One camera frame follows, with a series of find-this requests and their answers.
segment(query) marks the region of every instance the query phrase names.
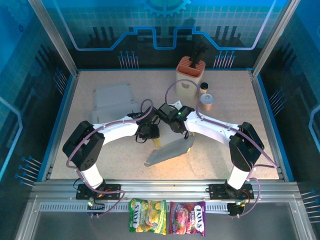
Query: gear logo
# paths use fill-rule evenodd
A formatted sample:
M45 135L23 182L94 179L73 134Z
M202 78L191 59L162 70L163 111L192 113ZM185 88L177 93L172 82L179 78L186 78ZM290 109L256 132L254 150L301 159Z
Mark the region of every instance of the gear logo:
M148 10L150 14L155 14L157 17L171 16L180 14L181 10L186 9L186 5L190 4L190 0L142 0L144 10Z
M0 0L0 6L5 6L20 24L28 19L30 11L28 0Z

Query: small jar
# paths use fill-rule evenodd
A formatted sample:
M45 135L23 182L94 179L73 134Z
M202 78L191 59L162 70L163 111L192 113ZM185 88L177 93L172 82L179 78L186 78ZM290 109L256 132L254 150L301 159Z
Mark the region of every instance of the small jar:
M201 94L206 94L206 93L207 93L207 90L208 90L208 87L209 87L208 83L202 82L202 83L200 84L200 93L201 93Z

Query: fox's candy package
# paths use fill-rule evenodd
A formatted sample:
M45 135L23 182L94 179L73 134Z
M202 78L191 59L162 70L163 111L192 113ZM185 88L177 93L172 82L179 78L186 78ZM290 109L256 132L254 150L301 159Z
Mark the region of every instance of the fox's candy package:
M170 203L169 234L205 236L206 202Z
M166 235L166 201L148 201L133 198L129 202L129 231Z

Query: white plastic container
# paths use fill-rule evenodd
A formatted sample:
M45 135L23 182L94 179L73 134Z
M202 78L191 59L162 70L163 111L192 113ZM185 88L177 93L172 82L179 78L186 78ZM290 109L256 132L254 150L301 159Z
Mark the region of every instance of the white plastic container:
M193 68L190 67L192 62L189 61L189 58L189 56L184 56L176 67L176 80L188 79L198 85L204 74L206 63L199 61L199 64ZM176 94L179 98L193 99L197 96L197 87L191 82L181 81L176 84Z

